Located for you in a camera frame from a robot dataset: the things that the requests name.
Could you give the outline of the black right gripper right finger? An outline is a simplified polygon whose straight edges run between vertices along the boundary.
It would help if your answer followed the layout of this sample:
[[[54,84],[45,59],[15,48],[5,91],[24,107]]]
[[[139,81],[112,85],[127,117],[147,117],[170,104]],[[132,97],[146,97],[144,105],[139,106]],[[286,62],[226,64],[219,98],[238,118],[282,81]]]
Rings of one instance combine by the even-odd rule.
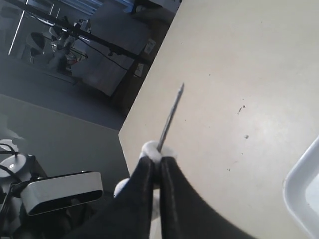
[[[163,239],[252,239],[211,208],[188,182],[176,160],[160,162]]]

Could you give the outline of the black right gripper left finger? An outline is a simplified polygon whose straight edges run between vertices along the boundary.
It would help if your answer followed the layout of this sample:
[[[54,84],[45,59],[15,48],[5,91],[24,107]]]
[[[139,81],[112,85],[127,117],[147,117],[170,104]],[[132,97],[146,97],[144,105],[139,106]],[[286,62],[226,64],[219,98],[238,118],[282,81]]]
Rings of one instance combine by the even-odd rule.
[[[148,239],[153,208],[155,166],[139,160],[132,176],[112,203],[84,227],[83,239]]]

